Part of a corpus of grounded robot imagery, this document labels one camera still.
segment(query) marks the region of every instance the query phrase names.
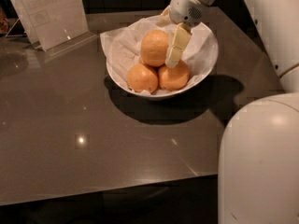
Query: orange fruit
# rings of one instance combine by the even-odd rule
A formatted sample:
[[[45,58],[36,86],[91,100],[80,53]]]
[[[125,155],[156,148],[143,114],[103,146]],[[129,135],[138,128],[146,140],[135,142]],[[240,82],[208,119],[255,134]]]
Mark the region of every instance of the orange fruit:
[[[164,64],[158,70],[159,86],[163,90],[177,91],[187,84],[189,75],[189,67],[182,60],[174,68]]]
[[[150,30],[141,41],[140,56],[147,65],[159,67],[165,63],[168,49],[168,34],[161,30]]]
[[[137,63],[129,69],[127,82],[129,88],[136,92],[152,93],[158,88],[158,75],[153,67]]]

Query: table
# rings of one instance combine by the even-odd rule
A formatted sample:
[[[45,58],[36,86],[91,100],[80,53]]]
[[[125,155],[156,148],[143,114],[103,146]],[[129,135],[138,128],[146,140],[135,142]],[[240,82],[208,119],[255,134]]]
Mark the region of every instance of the table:
[[[159,11],[87,15],[97,35]],[[192,90],[149,101],[107,74],[99,37],[49,57],[0,38],[0,205],[216,175],[228,120],[282,93],[268,57],[217,7],[220,55]]]

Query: countertop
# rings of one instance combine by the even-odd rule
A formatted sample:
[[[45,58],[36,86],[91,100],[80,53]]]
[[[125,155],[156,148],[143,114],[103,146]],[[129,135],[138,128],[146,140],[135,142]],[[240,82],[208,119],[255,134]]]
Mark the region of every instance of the countertop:
[[[0,205],[216,175],[232,115],[283,92],[267,55],[217,7],[204,23],[220,55],[203,82],[162,101],[122,91],[99,35],[156,14],[87,15],[97,37],[58,56],[0,38]]]

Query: white bowl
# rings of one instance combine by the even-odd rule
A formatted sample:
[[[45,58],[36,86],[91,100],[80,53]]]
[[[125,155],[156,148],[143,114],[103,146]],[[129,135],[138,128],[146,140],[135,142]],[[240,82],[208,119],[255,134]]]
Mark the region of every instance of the white bowl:
[[[132,91],[127,84],[126,75],[132,65],[138,63],[140,44],[146,32],[160,29],[167,33],[174,31],[175,24],[163,28],[156,22],[159,16],[142,19],[126,28],[105,32],[100,35],[103,51],[107,57],[107,71],[112,80],[125,91],[151,100],[161,100],[183,93],[200,83],[212,71],[219,54],[218,41],[212,31],[203,23],[192,28],[192,38],[183,52],[181,60],[190,68],[187,85],[178,91],[157,90]]]

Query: dark floor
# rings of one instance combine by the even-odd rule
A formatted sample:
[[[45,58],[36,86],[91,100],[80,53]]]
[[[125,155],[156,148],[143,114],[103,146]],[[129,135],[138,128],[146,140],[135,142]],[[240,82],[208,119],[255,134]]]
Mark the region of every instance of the dark floor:
[[[0,224],[217,224],[217,177],[0,207]]]

